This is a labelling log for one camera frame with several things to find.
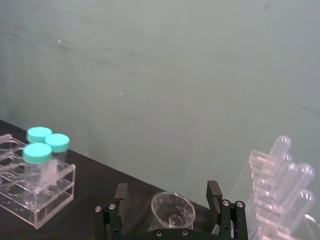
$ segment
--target gray wall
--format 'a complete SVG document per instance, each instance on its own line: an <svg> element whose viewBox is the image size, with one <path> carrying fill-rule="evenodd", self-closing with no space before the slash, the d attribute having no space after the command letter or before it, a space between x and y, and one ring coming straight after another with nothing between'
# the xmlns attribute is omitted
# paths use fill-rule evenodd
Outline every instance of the gray wall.
<svg viewBox="0 0 320 240"><path fill-rule="evenodd" d="M319 26L317 0L2 0L0 119L201 204L278 135L319 172Z"/></svg>

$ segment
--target screw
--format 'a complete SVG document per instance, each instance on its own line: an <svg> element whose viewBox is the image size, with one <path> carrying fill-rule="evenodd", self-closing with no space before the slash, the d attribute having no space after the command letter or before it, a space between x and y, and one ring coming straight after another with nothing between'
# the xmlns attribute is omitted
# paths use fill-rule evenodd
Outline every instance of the screw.
<svg viewBox="0 0 320 240"><path fill-rule="evenodd" d="M116 205L114 204L114 203L111 203L110 205L109 205L109 209L115 209L116 208Z"/></svg>
<svg viewBox="0 0 320 240"><path fill-rule="evenodd" d="M155 231L155 235L156 235L157 237L161 237L161 236L162 236L162 231L161 231L161 230Z"/></svg>
<svg viewBox="0 0 320 240"><path fill-rule="evenodd" d="M189 233L189 231L188 231L187 229L182 229L182 230L181 230L182 236L187 236L188 233Z"/></svg>
<svg viewBox="0 0 320 240"><path fill-rule="evenodd" d="M95 210L96 212L100 212L100 211L102 210L102 207L96 206L94 210Z"/></svg>
<svg viewBox="0 0 320 240"><path fill-rule="evenodd" d="M243 208L243 207L245 206L242 201L238 201L238 202L236 203L236 205L237 205L239 208Z"/></svg>
<svg viewBox="0 0 320 240"><path fill-rule="evenodd" d="M222 201L222 204L225 205L225 206L229 206L230 205L230 202L228 200L223 200Z"/></svg>

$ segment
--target black table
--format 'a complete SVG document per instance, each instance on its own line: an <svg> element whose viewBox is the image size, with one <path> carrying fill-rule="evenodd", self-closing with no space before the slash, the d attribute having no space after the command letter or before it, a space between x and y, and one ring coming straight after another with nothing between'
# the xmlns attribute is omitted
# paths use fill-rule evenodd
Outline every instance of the black table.
<svg viewBox="0 0 320 240"><path fill-rule="evenodd" d="M25 130L0 120L0 135L4 134L26 142ZM94 240L95 207L113 198L120 183L129 185L130 208L125 220L127 234L146 231L152 216L151 199L161 189L74 151L68 152L67 163L76 165L74 200L38 230L0 207L0 240ZM194 229L209 232L214 224L211 212L197 204L194 208Z"/></svg>

